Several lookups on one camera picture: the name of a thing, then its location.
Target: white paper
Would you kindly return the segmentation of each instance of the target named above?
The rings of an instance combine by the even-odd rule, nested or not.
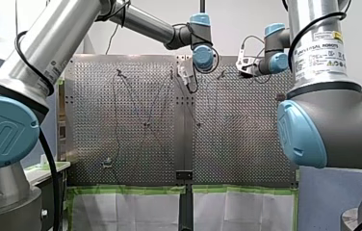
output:
[[[223,230],[260,230],[262,208],[262,194],[228,192]]]
[[[75,231],[178,231],[178,217],[178,194],[85,194],[73,201]]]
[[[295,197],[264,195],[262,231],[292,231]]]
[[[226,193],[194,194],[194,230],[222,231]]]
[[[195,193],[199,231],[292,231],[295,197],[247,192]]]

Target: teal joint cap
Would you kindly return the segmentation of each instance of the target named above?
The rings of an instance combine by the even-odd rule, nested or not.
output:
[[[327,153],[322,137],[310,116],[292,100],[277,109],[277,130],[284,154],[299,166],[323,168]]]
[[[0,96],[0,167],[26,157],[37,144],[39,122],[24,104]]]
[[[211,26],[208,13],[196,13],[190,17],[190,23],[202,26]]]
[[[289,59],[285,53],[274,54],[269,61],[269,71],[271,74],[278,74],[289,67]]]
[[[210,70],[214,64],[214,52],[207,45],[200,45],[194,49],[193,62],[196,68],[200,70]]]
[[[265,37],[268,37],[273,33],[276,33],[284,29],[285,29],[284,23],[273,23],[265,29]]]

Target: label sticker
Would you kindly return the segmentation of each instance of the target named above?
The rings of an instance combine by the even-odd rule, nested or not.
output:
[[[314,40],[320,39],[338,39],[339,41],[343,41],[343,35],[340,32],[336,31],[325,31],[318,32],[314,34]]]
[[[343,43],[332,39],[319,39],[295,50],[296,81],[312,79],[323,72],[347,73]]]

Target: wire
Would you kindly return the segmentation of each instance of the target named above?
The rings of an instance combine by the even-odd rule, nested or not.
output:
[[[349,7],[351,6],[351,0],[349,0],[349,3],[347,4],[346,10],[344,13],[347,13],[349,11]]]
[[[286,0],[282,0],[284,9],[286,9],[286,12],[289,10],[289,6],[287,5]]]
[[[60,206],[60,190],[58,182],[58,171],[56,170],[55,161],[49,147],[46,137],[43,135],[42,129],[39,129],[39,141],[42,145],[43,151],[45,152],[46,159],[49,163],[49,168],[51,170],[51,179],[53,187],[53,196],[54,196],[54,222],[53,230],[58,231],[60,227],[60,217],[61,217],[61,206]]]
[[[24,53],[21,51],[21,43],[20,40],[22,37],[24,37],[27,34],[27,31],[19,33],[14,41],[15,51],[18,53],[19,58],[28,66],[30,67],[40,78],[40,80],[46,85],[46,87],[49,89],[48,96],[52,95],[54,93],[54,87],[51,81],[46,78],[39,70],[37,70],[33,65],[31,65],[28,60],[26,59]]]
[[[109,53],[110,47],[112,46],[112,40],[113,40],[113,37],[116,35],[117,29],[118,29],[118,24],[117,24],[117,26],[116,26],[116,28],[115,28],[115,31],[114,31],[113,34],[110,36],[109,46],[108,46],[107,49],[106,49],[105,55],[107,55],[107,54]]]
[[[241,49],[245,49],[245,43],[248,39],[257,39],[258,41],[262,42],[262,44],[265,44],[265,42],[263,40],[261,40],[259,37],[257,36],[248,36],[244,39],[244,41],[242,42],[242,46]]]
[[[300,42],[300,40],[303,38],[303,36],[309,32],[309,30],[313,26],[315,26],[317,23],[319,23],[319,22],[321,22],[323,20],[326,20],[326,19],[328,19],[330,17],[340,17],[340,20],[343,20],[344,18],[347,17],[347,14],[343,13],[343,12],[329,13],[327,15],[316,18],[313,21],[311,21],[307,26],[305,26],[303,29],[301,29],[301,31],[298,32],[298,34],[295,36],[295,38],[292,41],[292,45],[290,46],[289,54],[288,54],[289,68],[290,68],[290,70],[292,72],[293,72],[292,58],[293,58],[293,54],[295,52],[297,44]]]

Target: pegboard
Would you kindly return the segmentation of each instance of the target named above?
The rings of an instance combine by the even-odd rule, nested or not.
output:
[[[165,56],[76,56],[65,76],[70,185],[174,185],[173,75]]]
[[[296,167],[277,134],[277,99],[294,85],[290,72],[243,79],[236,57],[200,75],[195,100],[194,183],[292,187]]]
[[[293,187],[276,128],[293,78],[243,79],[235,62],[222,57],[191,95],[175,57],[76,56],[65,76],[69,184],[175,185],[191,170],[193,184]]]

